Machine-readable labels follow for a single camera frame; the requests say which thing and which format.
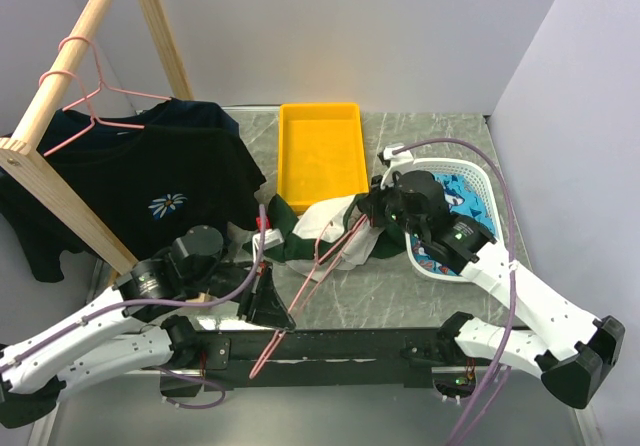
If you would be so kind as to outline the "yellow plastic tray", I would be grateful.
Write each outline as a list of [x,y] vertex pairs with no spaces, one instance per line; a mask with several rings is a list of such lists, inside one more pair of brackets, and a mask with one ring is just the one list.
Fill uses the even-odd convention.
[[320,201],[368,191],[358,104],[280,106],[277,194],[295,213]]

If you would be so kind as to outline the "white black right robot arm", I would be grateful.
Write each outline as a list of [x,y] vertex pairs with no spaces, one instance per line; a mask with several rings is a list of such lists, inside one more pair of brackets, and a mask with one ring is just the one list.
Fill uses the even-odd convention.
[[486,291],[529,328],[510,332],[457,313],[437,342],[445,362],[498,356],[540,379],[565,405],[583,409],[590,403],[618,362],[625,336],[618,319],[576,306],[510,259],[485,225],[450,208],[444,187],[426,170],[375,177],[359,206],[374,225],[400,227],[433,260]]

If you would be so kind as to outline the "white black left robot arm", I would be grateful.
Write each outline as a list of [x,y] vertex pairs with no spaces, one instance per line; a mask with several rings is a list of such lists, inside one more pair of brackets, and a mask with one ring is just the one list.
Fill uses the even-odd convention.
[[221,233],[193,227],[76,313],[2,347],[2,426],[26,426],[71,394],[133,370],[192,365],[204,347],[190,320],[176,312],[201,293],[216,305],[236,303],[238,318],[248,324],[293,330],[272,266],[263,259],[282,242],[281,233],[269,229],[253,237],[252,262],[225,262]]

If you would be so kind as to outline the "green and white t shirt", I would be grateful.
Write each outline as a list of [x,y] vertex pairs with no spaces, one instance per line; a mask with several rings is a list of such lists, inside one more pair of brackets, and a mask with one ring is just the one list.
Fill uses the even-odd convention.
[[319,279],[333,256],[341,253],[337,268],[350,271],[364,265],[368,259],[389,259],[406,252],[405,233],[395,225],[376,227],[365,221],[354,237],[344,239],[363,215],[358,203],[363,194],[337,197],[311,205],[298,216],[278,194],[267,207],[270,225],[278,230],[283,242],[264,251],[273,262],[283,263],[295,272],[308,275],[314,259],[326,260],[316,270]]

